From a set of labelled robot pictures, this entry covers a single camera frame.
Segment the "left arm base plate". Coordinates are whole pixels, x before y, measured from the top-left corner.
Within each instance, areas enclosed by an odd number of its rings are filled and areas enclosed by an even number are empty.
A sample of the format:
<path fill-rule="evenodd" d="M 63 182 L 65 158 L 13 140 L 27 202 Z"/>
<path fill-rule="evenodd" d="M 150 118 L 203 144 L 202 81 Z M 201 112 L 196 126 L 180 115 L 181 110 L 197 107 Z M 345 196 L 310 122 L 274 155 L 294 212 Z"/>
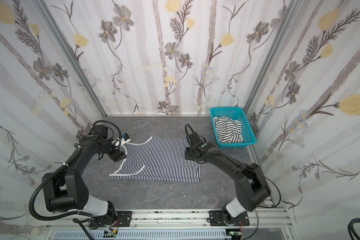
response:
<path fill-rule="evenodd" d="M 114 228 L 114 227 L 129 227 L 132 218 L 132 211 L 117 211 L 101 217 L 94 217 L 89 222 L 91 229 L 100 227 Z"/>

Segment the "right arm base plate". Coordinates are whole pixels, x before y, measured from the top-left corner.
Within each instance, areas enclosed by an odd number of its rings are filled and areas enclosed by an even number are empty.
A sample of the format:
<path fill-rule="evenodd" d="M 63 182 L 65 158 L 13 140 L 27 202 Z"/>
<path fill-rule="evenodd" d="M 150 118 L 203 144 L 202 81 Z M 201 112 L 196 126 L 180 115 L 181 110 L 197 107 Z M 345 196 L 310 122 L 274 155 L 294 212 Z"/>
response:
<path fill-rule="evenodd" d="M 246 227 L 250 225 L 248 212 L 243 212 L 239 216 L 231 218 L 229 215 L 224 215 L 222 210 L 209 211 L 207 222 L 210 223 L 212 227 Z"/>

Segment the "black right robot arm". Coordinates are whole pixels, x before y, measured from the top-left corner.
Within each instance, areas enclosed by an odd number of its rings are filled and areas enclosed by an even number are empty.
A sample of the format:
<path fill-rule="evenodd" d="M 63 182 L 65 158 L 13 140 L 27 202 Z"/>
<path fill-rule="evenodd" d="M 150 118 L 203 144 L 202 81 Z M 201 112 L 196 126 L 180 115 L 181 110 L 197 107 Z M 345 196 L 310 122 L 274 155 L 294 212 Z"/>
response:
<path fill-rule="evenodd" d="M 216 145 L 208 142 L 196 133 L 189 124 L 185 124 L 186 148 L 185 159 L 198 164 L 212 164 L 227 174 L 235 183 L 236 196 L 217 211 L 214 217 L 210 213 L 208 222 L 212 226 L 233 226 L 242 214 L 255 211 L 271 196 L 269 183 L 260 166 L 244 164 L 225 155 Z"/>

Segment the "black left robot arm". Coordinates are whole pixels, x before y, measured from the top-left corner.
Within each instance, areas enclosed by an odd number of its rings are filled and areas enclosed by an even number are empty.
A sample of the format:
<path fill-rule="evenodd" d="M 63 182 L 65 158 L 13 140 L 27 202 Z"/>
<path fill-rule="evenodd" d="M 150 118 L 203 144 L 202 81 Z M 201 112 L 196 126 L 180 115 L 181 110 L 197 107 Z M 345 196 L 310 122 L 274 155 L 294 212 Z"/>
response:
<path fill-rule="evenodd" d="M 111 226 L 119 221 L 119 216 L 110 201 L 91 196 L 82 175 L 95 154 L 101 160 L 104 155 L 114 162 L 127 157 L 122 146 L 130 141 L 118 126 L 109 121 L 96 121 L 90 131 L 79 138 L 72 155 L 53 173 L 45 174 L 29 201 L 31 216 L 39 221 L 54 221 L 69 216 L 86 216 L 95 226 Z M 57 212 L 57 216 L 40 215 L 35 208 L 38 194 L 44 194 L 46 208 Z"/>

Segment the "blue white striped tank top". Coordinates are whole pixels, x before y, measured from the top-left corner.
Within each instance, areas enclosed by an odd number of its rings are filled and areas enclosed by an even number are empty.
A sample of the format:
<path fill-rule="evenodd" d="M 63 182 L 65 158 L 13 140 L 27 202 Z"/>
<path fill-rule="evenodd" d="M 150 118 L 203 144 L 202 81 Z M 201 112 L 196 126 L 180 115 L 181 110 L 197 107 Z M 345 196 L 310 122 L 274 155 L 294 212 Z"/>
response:
<path fill-rule="evenodd" d="M 150 137 L 141 144 L 125 144 L 127 157 L 109 178 L 198 183 L 200 165 L 185 159 L 187 147 L 185 138 Z"/>

